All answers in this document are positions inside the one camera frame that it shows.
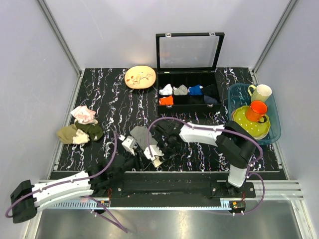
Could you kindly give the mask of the grey underwear with cream waistband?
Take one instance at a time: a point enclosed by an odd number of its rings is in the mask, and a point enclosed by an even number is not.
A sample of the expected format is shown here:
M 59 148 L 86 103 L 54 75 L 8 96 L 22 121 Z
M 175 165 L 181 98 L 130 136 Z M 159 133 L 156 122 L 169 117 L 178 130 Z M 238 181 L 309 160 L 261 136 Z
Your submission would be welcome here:
M 158 142 L 152 138 L 148 128 L 146 126 L 136 126 L 130 131 L 130 135 L 137 141 L 138 146 L 144 152 L 147 146 L 157 145 Z M 158 168 L 161 164 L 161 157 L 151 162 L 155 168 Z

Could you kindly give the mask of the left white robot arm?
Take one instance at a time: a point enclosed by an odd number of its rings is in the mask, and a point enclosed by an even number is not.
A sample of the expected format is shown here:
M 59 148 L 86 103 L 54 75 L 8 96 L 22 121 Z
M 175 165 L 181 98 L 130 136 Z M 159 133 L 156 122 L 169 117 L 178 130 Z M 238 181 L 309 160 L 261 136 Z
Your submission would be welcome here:
M 22 181 L 10 195 L 11 206 L 5 213 L 14 224 L 34 218 L 38 212 L 76 197 L 103 197 L 123 179 L 127 171 L 142 171 L 138 153 L 115 153 L 106 163 L 100 163 L 76 174 L 46 183 Z

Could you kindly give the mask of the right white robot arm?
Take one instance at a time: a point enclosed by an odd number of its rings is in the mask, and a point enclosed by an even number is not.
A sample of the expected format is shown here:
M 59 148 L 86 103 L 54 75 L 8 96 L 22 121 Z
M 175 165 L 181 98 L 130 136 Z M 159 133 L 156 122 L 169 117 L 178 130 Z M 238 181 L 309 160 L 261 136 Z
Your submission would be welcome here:
M 226 191 L 231 197 L 244 192 L 250 161 L 255 150 L 262 150 L 256 140 L 238 123 L 229 121 L 221 125 L 200 125 L 183 120 L 164 117 L 153 124 L 155 130 L 165 137 L 167 147 L 147 143 L 152 153 L 156 150 L 164 156 L 172 156 L 182 143 L 201 143 L 215 146 L 230 163 Z

